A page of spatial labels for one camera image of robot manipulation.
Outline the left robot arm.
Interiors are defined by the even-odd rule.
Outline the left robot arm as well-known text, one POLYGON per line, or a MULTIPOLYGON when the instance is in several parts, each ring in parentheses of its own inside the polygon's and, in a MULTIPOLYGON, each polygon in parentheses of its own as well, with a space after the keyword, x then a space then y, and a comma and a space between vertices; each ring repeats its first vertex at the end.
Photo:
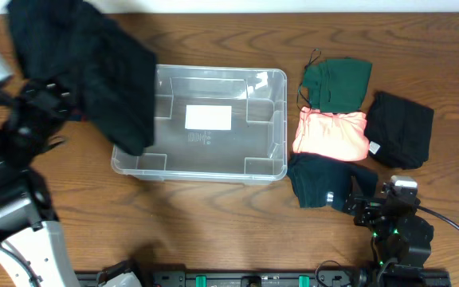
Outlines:
POLYGON ((0 128, 0 265, 16 286, 78 286, 44 178, 33 159, 63 144, 73 107, 59 85, 30 81, 16 97, 0 89, 10 116, 0 128))

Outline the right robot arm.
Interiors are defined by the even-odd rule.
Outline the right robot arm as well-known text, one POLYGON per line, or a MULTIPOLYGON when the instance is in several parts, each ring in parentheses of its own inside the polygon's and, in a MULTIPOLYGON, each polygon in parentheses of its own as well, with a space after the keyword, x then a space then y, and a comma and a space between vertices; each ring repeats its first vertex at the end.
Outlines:
POLYGON ((416 215, 420 199, 418 183, 411 177, 394 175, 382 185, 384 196, 370 197, 356 178, 343 211, 354 224, 371 232, 375 266, 421 269, 431 255, 434 228, 416 215))

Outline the dark green garment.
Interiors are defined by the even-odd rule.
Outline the dark green garment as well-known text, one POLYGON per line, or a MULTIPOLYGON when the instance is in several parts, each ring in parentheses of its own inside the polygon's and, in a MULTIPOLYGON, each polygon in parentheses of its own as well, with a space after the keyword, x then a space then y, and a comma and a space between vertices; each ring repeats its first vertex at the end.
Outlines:
POLYGON ((311 109, 329 113, 351 113, 361 109, 371 78, 372 63, 351 57, 321 59, 314 49, 304 66, 296 103, 303 100, 311 109))

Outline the large black pants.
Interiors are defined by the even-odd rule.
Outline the large black pants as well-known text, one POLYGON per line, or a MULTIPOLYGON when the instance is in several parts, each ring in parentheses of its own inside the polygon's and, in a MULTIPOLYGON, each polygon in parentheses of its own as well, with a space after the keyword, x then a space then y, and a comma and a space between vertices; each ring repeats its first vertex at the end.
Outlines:
POLYGON ((156 55, 83 0, 11 0, 7 23, 22 75, 53 81, 129 155, 155 141, 156 55))

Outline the clear plastic storage bin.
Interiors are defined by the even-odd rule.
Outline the clear plastic storage bin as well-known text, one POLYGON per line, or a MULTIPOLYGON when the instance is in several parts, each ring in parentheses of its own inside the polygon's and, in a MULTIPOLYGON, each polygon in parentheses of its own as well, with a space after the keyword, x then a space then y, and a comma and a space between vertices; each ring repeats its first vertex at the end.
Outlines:
POLYGON ((112 151, 141 180, 268 185, 287 173, 288 78, 280 69, 159 65, 155 143, 112 151))

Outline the black garment white tag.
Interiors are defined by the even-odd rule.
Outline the black garment white tag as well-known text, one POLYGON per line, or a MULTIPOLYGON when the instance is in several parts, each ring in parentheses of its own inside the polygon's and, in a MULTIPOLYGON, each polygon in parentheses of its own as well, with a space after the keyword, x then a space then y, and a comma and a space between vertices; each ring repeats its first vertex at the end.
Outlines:
POLYGON ((434 110, 379 91, 368 113, 364 135, 369 155, 379 163, 411 170, 429 159, 434 110))

